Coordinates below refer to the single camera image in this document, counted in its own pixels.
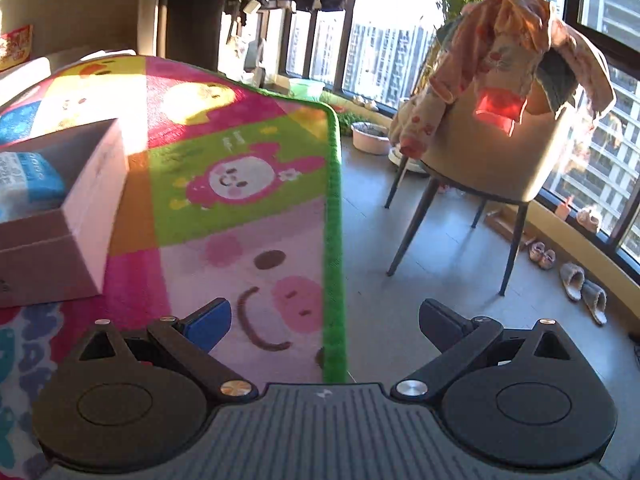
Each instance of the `slipper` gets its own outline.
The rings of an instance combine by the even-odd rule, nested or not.
[[[545,245],[542,242],[536,242],[529,248],[529,260],[538,263],[545,253]]]
[[[583,207],[575,215],[578,224],[591,233],[597,233],[602,224],[602,215],[593,206]]]
[[[580,290],[584,284],[584,269],[576,264],[567,262],[560,267],[560,279],[569,299],[580,301]]]
[[[582,299],[589,307],[596,323],[604,325],[607,322],[607,316],[604,314],[604,309],[607,307],[607,293],[604,289],[597,283],[586,280],[582,285]]]
[[[538,266],[542,270],[549,270],[556,264],[556,252],[553,249],[545,251],[538,262]]]

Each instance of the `pink slipper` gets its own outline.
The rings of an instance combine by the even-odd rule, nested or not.
[[[538,266],[542,270],[549,270],[556,264],[556,252],[552,249],[545,251],[538,262]]]
[[[529,259],[532,262],[539,263],[545,254],[545,245],[542,242],[536,242],[529,248]]]

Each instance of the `pink clothing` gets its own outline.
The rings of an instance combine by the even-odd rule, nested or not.
[[[615,103],[604,56],[562,22],[546,0],[482,0],[463,9],[450,45],[436,60],[429,85],[404,104],[389,137],[402,154],[420,158],[436,133],[447,104],[475,83],[478,120],[511,135],[520,123],[534,73],[552,46],[575,72],[590,99],[594,120]]]

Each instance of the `pink box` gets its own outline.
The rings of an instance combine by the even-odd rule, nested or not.
[[[76,126],[4,150],[42,154],[68,194],[58,209],[0,223],[0,307],[100,294],[129,169],[118,121]]]

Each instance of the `wall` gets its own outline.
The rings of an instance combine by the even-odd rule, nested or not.
[[[31,59],[88,45],[137,49],[139,0],[0,0],[0,32],[33,25]]]

